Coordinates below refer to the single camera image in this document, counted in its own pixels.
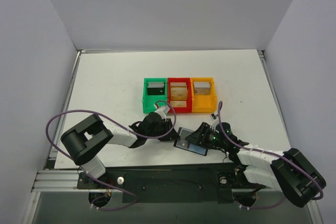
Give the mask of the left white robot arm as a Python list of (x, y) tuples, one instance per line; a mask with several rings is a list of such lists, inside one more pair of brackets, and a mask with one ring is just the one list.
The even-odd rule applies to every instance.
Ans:
[(103, 147), (113, 144), (138, 148), (146, 143), (147, 137), (161, 142), (180, 139), (171, 119), (163, 112), (151, 112), (125, 130), (113, 124), (107, 126), (100, 116), (93, 114), (63, 133), (61, 142), (77, 166), (99, 179), (107, 173), (98, 157)]

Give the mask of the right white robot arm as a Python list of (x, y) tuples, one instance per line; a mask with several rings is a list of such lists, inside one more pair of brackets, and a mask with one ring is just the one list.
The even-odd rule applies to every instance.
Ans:
[(205, 150), (224, 152), (236, 164), (235, 177), (241, 185), (276, 189), (297, 207), (323, 197), (327, 185), (325, 179), (296, 148), (287, 151), (259, 148), (240, 140), (232, 133), (230, 124), (225, 122), (202, 123), (185, 139)]

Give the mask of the dark grey credit card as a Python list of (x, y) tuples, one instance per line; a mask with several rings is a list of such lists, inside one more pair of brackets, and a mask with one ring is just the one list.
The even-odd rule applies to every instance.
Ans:
[(180, 136), (180, 139), (177, 140), (175, 146), (178, 148), (184, 148), (184, 149), (188, 149), (190, 142), (186, 140), (186, 137), (191, 135), (193, 133), (192, 130), (186, 129), (186, 128), (179, 128), (178, 130), (178, 134)]

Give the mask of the black leather card holder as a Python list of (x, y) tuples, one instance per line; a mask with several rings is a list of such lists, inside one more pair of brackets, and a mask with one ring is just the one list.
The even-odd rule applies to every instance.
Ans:
[(179, 148), (179, 149), (190, 152), (188, 149), (184, 149), (184, 148)]

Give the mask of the blue credit card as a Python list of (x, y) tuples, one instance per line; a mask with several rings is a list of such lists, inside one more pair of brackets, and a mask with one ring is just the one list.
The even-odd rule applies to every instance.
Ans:
[(190, 152), (193, 152), (193, 153), (196, 153), (196, 154), (200, 154), (200, 155), (203, 155), (203, 156), (206, 156), (207, 155), (207, 151), (208, 151), (208, 149), (203, 148), (203, 147), (198, 146), (198, 145), (195, 145), (195, 144), (192, 144), (192, 143), (189, 145), (188, 150)]

